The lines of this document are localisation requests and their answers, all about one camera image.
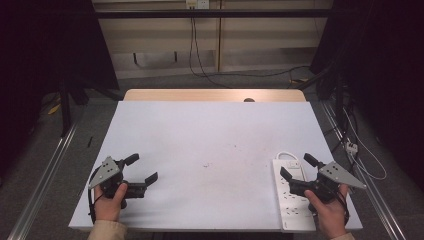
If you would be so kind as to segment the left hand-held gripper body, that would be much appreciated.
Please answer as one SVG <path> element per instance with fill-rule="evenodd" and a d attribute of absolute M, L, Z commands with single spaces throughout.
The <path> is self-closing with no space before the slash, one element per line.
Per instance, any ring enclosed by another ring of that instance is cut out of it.
<path fill-rule="evenodd" d="M 124 159 L 114 160 L 111 156 L 108 156 L 90 177 L 88 189 L 92 190 L 99 186 L 103 191 L 103 195 L 112 199 L 118 187 L 125 182 L 123 176 L 125 166 Z M 147 190 L 145 183 L 127 183 L 127 185 L 127 192 L 121 202 L 122 209 L 127 206 L 127 199 L 143 198 Z"/>

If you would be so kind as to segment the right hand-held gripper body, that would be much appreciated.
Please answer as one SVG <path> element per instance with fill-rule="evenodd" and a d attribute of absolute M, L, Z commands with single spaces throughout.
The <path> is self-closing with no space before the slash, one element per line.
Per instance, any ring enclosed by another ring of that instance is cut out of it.
<path fill-rule="evenodd" d="M 288 183 L 292 194 L 304 197 L 306 190 L 312 191 L 323 203 L 336 199 L 340 184 L 366 189 L 367 185 L 358 180 L 350 172 L 335 161 L 328 164 L 312 163 L 317 168 L 317 178 L 314 181 L 301 181 L 291 178 Z"/>

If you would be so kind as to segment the white power strip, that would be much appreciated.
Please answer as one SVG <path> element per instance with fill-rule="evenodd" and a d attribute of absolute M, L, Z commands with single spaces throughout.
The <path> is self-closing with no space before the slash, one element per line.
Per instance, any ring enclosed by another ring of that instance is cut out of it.
<path fill-rule="evenodd" d="M 308 209 L 308 199 L 292 194 L 289 182 L 280 175 L 281 168 L 284 168 L 294 179 L 305 181 L 300 162 L 293 159 L 274 159 L 272 166 L 282 231 L 290 233 L 314 232 L 316 225 L 312 213 Z"/>

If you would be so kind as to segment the person's left hand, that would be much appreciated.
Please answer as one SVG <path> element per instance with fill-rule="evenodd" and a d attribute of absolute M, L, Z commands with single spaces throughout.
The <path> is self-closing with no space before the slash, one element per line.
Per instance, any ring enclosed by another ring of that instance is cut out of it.
<path fill-rule="evenodd" d="M 103 196 L 103 191 L 99 186 L 95 187 L 95 215 L 97 220 L 119 221 L 121 202 L 124 200 L 127 192 L 127 184 L 122 183 L 112 199 Z"/>

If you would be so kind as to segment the person's right hand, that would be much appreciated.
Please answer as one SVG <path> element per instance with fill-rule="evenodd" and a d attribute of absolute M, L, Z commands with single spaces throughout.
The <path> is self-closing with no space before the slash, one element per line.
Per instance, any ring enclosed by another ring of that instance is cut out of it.
<path fill-rule="evenodd" d="M 338 200 L 324 204 L 311 190 L 306 190 L 304 194 L 317 210 L 319 229 L 327 239 L 335 239 L 347 234 L 345 209 Z"/>

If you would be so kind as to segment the white table board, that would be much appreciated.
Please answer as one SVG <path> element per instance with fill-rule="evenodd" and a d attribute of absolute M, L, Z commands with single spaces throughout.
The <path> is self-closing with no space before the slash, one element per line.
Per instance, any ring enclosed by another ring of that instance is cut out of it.
<path fill-rule="evenodd" d="M 307 102 L 118 104 L 96 161 L 140 158 L 129 182 L 158 173 L 120 220 L 141 231 L 282 231 L 272 161 L 333 157 Z"/>

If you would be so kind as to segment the wooden table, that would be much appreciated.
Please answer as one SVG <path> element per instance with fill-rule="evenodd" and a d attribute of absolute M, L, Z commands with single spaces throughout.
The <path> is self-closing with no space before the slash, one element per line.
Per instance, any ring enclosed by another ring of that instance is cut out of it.
<path fill-rule="evenodd" d="M 124 101 L 305 102 L 296 89 L 130 89 Z"/>

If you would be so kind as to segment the black curtain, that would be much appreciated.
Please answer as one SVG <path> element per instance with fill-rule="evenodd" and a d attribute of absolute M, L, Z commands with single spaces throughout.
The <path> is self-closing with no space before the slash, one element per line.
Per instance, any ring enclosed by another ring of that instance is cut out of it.
<path fill-rule="evenodd" d="M 48 93 L 116 89 L 92 0 L 0 0 L 0 175 L 14 165 Z"/>
<path fill-rule="evenodd" d="M 424 189 L 424 0 L 333 0 L 311 65 L 337 70 L 317 83 L 328 98 L 338 78 L 408 176 Z"/>

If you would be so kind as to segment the black horizontal bar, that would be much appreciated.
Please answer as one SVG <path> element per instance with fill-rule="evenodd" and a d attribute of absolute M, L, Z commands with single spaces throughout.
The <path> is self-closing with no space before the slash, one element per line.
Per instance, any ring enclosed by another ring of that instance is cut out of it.
<path fill-rule="evenodd" d="M 328 9 L 288 10 L 102 10 L 97 11 L 100 19 L 131 18 L 321 18 L 334 15 Z"/>

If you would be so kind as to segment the metal floor rail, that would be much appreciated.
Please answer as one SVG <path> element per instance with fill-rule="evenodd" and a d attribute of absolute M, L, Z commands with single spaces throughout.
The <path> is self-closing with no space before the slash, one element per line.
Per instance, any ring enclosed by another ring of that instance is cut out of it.
<path fill-rule="evenodd" d="M 64 159 L 64 156 L 75 135 L 78 123 L 73 123 L 60 141 L 49 160 L 49 163 L 38 181 L 29 201 L 21 212 L 7 240 L 26 240 L 34 220 L 45 200 L 47 192 L 53 183 L 53 179 Z"/>
<path fill-rule="evenodd" d="M 390 239 L 406 240 L 405 235 L 399 225 L 399 222 L 397 221 L 392 210 L 389 208 L 389 205 L 383 199 L 383 196 L 375 185 L 375 181 L 383 180 L 383 177 L 375 177 L 366 169 L 358 154 L 349 153 L 346 150 L 345 142 L 342 139 L 342 130 L 336 124 L 335 110 L 331 107 L 330 103 L 322 102 L 321 105 L 330 124 L 335 128 L 335 134 L 337 138 L 341 141 L 349 162 L 353 165 L 353 172 L 360 180 L 362 180 L 366 184 L 366 192 L 368 194 L 368 197 L 370 198 L 370 201 L 374 209 L 376 210 L 377 215 L 382 221 L 382 224 L 386 229 Z"/>

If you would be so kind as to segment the white wall socket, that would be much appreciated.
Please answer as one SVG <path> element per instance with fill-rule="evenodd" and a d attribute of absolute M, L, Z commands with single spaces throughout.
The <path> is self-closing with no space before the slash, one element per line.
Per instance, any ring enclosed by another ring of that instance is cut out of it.
<path fill-rule="evenodd" d="M 185 0 L 187 9 L 206 10 L 210 8 L 209 0 Z"/>

